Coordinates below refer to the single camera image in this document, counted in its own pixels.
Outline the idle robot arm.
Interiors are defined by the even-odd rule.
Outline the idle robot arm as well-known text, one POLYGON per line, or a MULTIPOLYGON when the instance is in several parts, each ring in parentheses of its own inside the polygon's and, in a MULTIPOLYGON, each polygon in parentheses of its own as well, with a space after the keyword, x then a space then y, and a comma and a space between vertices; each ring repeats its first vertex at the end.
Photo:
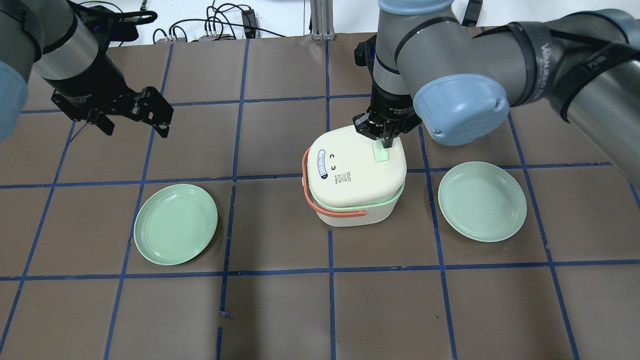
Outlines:
POLYGON ((169 136, 173 107, 158 89, 131 89, 107 53, 110 43, 138 38, 155 11, 117 13, 71 0, 1 2, 1 139, 10 137, 28 100, 32 72, 54 89, 51 101, 74 122, 113 134, 122 116, 169 136))

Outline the robot arm pressing cooker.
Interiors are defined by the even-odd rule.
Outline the robot arm pressing cooker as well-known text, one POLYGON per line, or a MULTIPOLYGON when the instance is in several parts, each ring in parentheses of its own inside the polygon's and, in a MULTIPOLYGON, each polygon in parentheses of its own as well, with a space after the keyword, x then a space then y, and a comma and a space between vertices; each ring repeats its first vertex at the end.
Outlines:
POLYGON ((357 133, 389 148, 423 123, 444 146, 493 132, 511 108, 547 99, 639 185, 639 27, 601 9, 510 22, 470 37, 450 0, 380 0, 378 30, 354 50, 372 77, 357 133))

